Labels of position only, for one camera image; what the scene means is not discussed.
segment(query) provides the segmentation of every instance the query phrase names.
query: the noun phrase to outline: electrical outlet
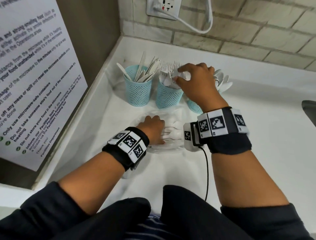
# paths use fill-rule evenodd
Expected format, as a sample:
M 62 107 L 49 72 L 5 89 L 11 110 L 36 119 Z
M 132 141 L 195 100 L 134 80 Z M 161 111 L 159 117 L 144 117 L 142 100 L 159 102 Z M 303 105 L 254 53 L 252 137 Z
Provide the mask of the electrical outlet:
M 147 0 L 147 9 L 146 13 L 150 16 L 162 17 L 167 19 L 175 20 L 173 17 L 170 17 L 161 12 L 154 10 L 154 4 L 157 4 L 161 7 L 161 10 L 169 12 L 177 17 L 179 17 L 180 7 L 182 0 Z

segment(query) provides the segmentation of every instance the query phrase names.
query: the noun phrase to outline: black cable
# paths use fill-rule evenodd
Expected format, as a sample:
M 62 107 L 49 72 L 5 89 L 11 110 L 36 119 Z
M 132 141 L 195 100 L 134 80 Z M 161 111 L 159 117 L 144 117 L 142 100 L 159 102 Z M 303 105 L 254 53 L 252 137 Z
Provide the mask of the black cable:
M 206 187 L 206 196 L 205 196 L 205 202 L 207 200 L 207 194 L 209 193 L 209 161 L 207 160 L 207 155 L 205 150 L 202 147 L 198 147 L 199 149 L 202 149 L 202 151 L 205 154 L 205 158 L 206 158 L 206 168 L 207 168 L 207 187 Z

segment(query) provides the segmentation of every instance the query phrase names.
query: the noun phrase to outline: sign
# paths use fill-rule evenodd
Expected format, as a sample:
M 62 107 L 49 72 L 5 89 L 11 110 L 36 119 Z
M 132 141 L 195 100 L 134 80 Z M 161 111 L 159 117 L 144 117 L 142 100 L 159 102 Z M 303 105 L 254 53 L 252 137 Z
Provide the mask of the sign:
M 0 0 L 0 157 L 37 171 L 87 88 L 55 0 Z

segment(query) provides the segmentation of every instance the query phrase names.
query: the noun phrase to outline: hand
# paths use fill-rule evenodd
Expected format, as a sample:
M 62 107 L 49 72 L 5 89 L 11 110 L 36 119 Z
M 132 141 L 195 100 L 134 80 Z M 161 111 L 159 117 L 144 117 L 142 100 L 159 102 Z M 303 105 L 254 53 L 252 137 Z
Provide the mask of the hand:
M 147 116 L 143 123 L 139 123 L 138 129 L 142 130 L 149 138 L 150 145 L 164 144 L 165 141 L 161 139 L 161 133 L 165 127 L 165 121 L 160 120 L 159 116 L 151 118 Z
M 203 112 L 228 107 L 228 103 L 215 87 L 213 77 L 215 69 L 212 66 L 208 68 L 205 63 L 197 65 L 188 63 L 178 69 L 180 73 L 185 71 L 191 74 L 190 81 L 181 77 L 175 77 L 174 80 L 188 98 L 201 107 Z

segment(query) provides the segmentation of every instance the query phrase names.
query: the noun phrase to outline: tile wall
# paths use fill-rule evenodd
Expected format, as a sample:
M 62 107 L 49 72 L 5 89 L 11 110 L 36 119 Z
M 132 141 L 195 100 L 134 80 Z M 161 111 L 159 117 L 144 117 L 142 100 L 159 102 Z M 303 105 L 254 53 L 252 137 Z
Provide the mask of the tile wall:
M 316 71 L 316 0 L 212 0 L 205 35 L 147 16 L 146 0 L 118 1 L 125 36 Z M 204 12 L 205 0 L 182 0 L 179 16 L 201 29 Z

